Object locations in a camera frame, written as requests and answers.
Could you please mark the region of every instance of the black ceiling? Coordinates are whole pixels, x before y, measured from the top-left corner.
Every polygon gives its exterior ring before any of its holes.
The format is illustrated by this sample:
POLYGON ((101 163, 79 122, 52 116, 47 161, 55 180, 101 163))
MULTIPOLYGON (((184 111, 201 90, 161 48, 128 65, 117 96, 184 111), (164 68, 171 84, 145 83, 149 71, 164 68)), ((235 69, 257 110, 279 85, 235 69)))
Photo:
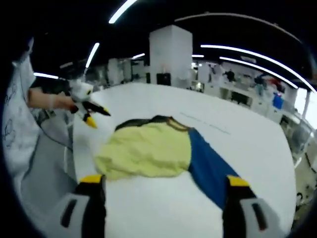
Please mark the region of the black ceiling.
MULTIPOLYGON (((34 69, 57 74, 60 65, 85 59, 95 42, 100 42, 100 48, 93 64, 139 53, 149 55, 149 33, 175 24, 193 33, 194 53, 203 54, 208 60, 219 56, 237 59, 240 55, 202 49, 200 44, 227 45, 258 52, 284 63, 305 78, 312 77, 304 47, 273 27, 228 16, 206 16, 179 22, 174 20, 205 12, 246 14, 276 23, 316 49, 317 28, 314 27, 316 13, 313 3, 138 0, 115 24, 110 25, 110 17, 125 1, 105 2, 38 3, 32 6, 28 14, 32 19, 30 26, 35 32, 32 54, 34 69)), ((286 78, 294 78, 265 60, 260 60, 259 64, 286 78)))

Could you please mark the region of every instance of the window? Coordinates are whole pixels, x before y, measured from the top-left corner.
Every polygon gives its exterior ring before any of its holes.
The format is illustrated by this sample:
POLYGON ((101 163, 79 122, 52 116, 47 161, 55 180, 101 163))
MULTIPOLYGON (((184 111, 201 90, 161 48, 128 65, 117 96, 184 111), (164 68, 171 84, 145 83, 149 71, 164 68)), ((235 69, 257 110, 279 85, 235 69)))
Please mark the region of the window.
POLYGON ((307 90, 303 88, 299 88, 297 90, 297 97, 295 101, 295 108, 297 109, 298 113, 301 115, 303 114, 305 102, 306 102, 307 90))
POLYGON ((310 100, 306 113, 306 120, 314 129, 317 129, 317 94, 311 92, 310 100))

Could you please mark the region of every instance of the human arm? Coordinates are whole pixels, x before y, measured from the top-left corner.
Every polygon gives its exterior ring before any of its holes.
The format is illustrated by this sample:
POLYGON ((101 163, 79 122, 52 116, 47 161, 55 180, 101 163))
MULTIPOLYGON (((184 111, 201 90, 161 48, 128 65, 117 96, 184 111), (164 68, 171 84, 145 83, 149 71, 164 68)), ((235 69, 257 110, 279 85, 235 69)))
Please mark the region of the human arm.
POLYGON ((41 109, 65 109, 73 110, 76 108, 71 97, 64 95, 46 94, 36 89, 28 91, 28 107, 41 109))

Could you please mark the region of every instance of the yellow shirt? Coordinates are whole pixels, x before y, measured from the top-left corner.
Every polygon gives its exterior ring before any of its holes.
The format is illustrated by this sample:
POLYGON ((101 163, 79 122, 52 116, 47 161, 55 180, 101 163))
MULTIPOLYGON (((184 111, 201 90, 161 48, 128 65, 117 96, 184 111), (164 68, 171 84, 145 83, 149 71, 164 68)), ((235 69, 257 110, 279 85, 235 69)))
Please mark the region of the yellow shirt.
POLYGON ((174 177, 187 171, 191 145, 187 129, 174 120, 119 129, 101 147, 94 160, 107 180, 174 177))

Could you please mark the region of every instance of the white lab coat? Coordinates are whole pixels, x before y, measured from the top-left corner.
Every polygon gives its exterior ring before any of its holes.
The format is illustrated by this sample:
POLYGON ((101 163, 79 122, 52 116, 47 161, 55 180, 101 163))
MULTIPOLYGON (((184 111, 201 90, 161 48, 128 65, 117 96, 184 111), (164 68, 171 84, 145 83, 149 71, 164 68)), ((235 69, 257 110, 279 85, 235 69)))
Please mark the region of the white lab coat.
POLYGON ((35 80, 30 57, 14 67, 4 102, 2 145, 14 189, 21 200, 21 182, 29 169, 40 128, 31 113, 32 109, 26 105, 28 90, 35 80))
POLYGON ((225 81, 224 76, 223 76, 223 74, 225 73, 225 70, 220 64, 215 65, 213 69, 215 72, 215 75, 213 77, 214 78, 213 84, 220 86, 225 81))

